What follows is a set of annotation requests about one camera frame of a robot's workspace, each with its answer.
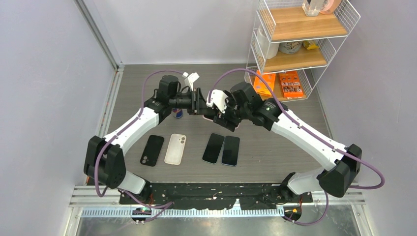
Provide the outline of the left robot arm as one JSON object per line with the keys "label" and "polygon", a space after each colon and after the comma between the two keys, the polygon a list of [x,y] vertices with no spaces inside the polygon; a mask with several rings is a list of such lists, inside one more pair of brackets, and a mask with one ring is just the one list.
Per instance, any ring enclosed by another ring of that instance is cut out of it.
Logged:
{"label": "left robot arm", "polygon": [[129,149],[148,131],[158,126],[172,109],[183,109],[191,115],[212,115],[214,110],[206,101],[199,88],[193,84],[199,79],[198,73],[183,72],[185,88],[181,91],[178,77],[173,70],[164,70],[165,75],[151,98],[142,99],[137,113],[115,131],[104,137],[93,136],[87,147],[84,173],[93,179],[96,193],[103,197],[105,189],[121,189],[132,193],[138,203],[146,203],[151,196],[146,179],[127,170],[124,157]]}

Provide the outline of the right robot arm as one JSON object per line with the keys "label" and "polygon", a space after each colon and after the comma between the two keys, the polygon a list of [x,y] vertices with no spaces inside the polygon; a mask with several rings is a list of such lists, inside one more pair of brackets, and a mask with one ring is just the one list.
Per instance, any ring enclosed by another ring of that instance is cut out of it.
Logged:
{"label": "right robot arm", "polygon": [[300,120],[284,104],[273,98],[263,100],[249,83],[241,82],[230,92],[214,89],[207,106],[216,110],[213,121],[234,131],[242,120],[278,134],[311,155],[321,167],[304,173],[289,173],[279,186],[279,194],[293,202],[306,192],[324,190],[341,198],[360,170],[362,150],[355,144],[340,144]]}

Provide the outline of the blue phone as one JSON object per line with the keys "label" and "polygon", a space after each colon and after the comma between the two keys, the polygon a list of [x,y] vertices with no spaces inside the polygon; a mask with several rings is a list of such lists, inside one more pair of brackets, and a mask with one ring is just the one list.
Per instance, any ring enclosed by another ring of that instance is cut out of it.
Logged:
{"label": "blue phone", "polygon": [[227,166],[236,166],[238,162],[240,139],[234,136],[226,136],[223,145],[221,163]]}

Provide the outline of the black phone case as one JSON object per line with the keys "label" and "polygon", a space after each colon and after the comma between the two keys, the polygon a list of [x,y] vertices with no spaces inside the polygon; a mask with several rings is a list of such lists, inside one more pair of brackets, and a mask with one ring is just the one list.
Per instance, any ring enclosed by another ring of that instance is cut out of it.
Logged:
{"label": "black phone case", "polygon": [[164,138],[162,136],[150,135],[142,153],[140,163],[145,166],[154,167],[159,158]]}

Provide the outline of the teal phone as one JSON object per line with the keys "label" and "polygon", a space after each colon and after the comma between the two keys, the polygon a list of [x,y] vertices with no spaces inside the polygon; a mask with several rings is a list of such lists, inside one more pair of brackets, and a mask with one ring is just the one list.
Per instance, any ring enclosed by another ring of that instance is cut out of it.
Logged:
{"label": "teal phone", "polygon": [[211,164],[216,164],[220,151],[222,150],[225,137],[212,133],[209,137],[202,160]]}

